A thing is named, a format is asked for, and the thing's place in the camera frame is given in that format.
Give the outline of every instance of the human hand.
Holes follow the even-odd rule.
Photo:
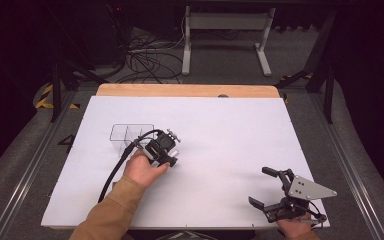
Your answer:
[[[286,238],[296,238],[301,235],[304,235],[311,231],[311,224],[300,222],[300,219],[310,219],[311,215],[306,213],[302,217],[294,218],[294,219],[282,219],[276,221],[277,225],[279,225],[280,229],[285,234]]]
[[[148,158],[141,150],[136,150],[133,156],[126,162],[123,176],[126,176],[139,185],[147,188],[169,168],[170,163],[164,163],[159,167],[152,167]]]

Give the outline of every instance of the metal stand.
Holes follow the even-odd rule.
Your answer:
[[[255,44],[264,76],[271,76],[271,70],[264,54],[270,27],[273,22],[275,8],[268,13],[239,14],[239,13],[196,13],[186,6],[185,12],[185,48],[183,52],[182,74],[188,75],[191,59],[191,29],[241,29],[264,30],[263,37]]]
[[[304,66],[304,69],[291,77],[285,76],[283,81],[275,84],[274,86],[278,89],[284,88],[289,84],[307,76],[310,73],[314,73],[307,84],[306,89],[310,93],[316,93],[320,90],[324,81],[327,78],[325,101],[324,101],[324,114],[326,120],[331,124],[331,110],[332,110],[332,96],[333,96],[333,83],[334,76],[333,71],[329,65],[329,57],[326,56],[325,46],[329,38],[329,33],[335,20],[336,10],[332,9],[323,26],[319,32],[316,42],[314,43],[313,49],[311,50],[310,56]]]

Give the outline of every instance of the white board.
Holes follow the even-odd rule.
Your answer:
[[[75,227],[97,203],[119,160],[114,124],[153,124],[175,132],[177,164],[146,192],[132,229],[273,228],[251,196],[266,205],[284,197],[279,178],[291,168],[313,181],[281,98],[91,98],[42,226]],[[123,172],[124,164],[114,180]],[[314,201],[325,213],[320,200]]]

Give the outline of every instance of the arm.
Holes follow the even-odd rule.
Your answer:
[[[153,168],[148,158],[136,151],[127,161],[121,180],[102,202],[92,208],[70,239],[121,239],[129,229],[146,188],[168,167],[169,164],[164,164]]]

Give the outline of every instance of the sleeve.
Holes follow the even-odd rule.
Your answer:
[[[288,240],[320,240],[314,231],[310,231],[296,238],[288,238]]]
[[[142,186],[123,176],[108,196],[92,208],[70,239],[120,240],[129,229],[144,192]]]

